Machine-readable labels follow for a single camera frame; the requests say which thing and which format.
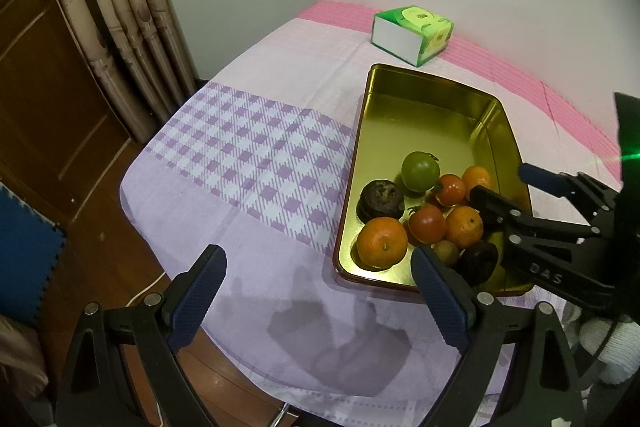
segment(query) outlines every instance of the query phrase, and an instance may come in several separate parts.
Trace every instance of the tangerine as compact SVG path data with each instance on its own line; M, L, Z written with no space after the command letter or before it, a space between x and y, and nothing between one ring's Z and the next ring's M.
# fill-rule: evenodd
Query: tangerine
M466 187L466 199L471 200L470 191L476 185L482 185L489 190L494 190L494 182L491 179L489 171L481 165L471 165L468 167L464 174L462 174L462 181Z
M383 270L402 261L407 245L404 227L393 217L375 217L367 221L356 240L360 260Z
M456 206L447 216L446 238L458 248L467 248L482 239L480 214L470 206Z

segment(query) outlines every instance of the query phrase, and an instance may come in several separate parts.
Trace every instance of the white cable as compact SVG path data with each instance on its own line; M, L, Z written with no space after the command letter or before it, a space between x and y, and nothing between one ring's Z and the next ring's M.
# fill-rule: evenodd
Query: white cable
M160 412L160 404L156 402L156 407L158 407L158 416L160 417L160 425L158 427L162 427L164 425L164 420L162 419L162 413Z
M149 291L151 288L153 288L156 284L158 284L159 280L162 279L162 277L164 277L166 275L166 272L162 272L160 274L160 277L158 277L155 281L153 281L149 286L147 286L145 289L143 289L141 292L136 293L131 300L127 303L126 306L124 306L125 308L128 308L129 306L131 306L131 303L136 300L138 297L140 297L144 292Z
M136 293L131 300L127 303L127 305L125 306L125 308L128 308L129 306L131 306L131 304L133 303L133 301L135 301L138 297L140 297L144 292L148 292L151 288L153 288L156 284L158 284L158 282L162 279L162 277L164 277L166 275L166 272L162 272L160 274L160 277L158 277L155 281L153 281L149 286L147 286L145 289L143 289L141 292ZM164 426L164 419L162 418L162 413L160 412L160 404L158 402L156 402L156 408L158 409L158 417L160 418L160 425L158 427L163 427Z

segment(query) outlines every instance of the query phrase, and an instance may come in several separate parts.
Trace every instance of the tissue box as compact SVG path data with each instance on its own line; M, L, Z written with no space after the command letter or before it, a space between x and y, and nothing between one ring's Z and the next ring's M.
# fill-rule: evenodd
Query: tissue box
M416 68L449 43L453 22L418 6L405 6L373 16L371 43Z

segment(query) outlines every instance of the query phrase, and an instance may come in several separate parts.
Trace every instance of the green tomato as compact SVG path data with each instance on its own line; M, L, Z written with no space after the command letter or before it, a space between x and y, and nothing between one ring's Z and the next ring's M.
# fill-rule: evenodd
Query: green tomato
M415 151L402 162L402 183L414 192L426 192L440 177L438 159L428 152Z

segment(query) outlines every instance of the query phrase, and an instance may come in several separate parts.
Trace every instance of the gold metal tray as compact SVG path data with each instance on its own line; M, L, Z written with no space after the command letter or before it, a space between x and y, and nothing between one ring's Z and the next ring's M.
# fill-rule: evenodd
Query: gold metal tray
M400 180L402 160L410 152L432 153L440 160L440 173L462 176L474 164L494 178L495 190L531 212L529 189L518 178L522 163L511 126L494 96L434 74L373 65L362 103L349 184L334 250L334 266L345 279L365 284L417 291L411 276L411 252L387 270L366 269L358 259L356 238L363 223L356 204L372 180ZM423 196L405 195L405 213L420 205ZM502 260L503 233L485 238L494 243ZM498 263L479 289L494 295L522 295L532 284L507 272Z

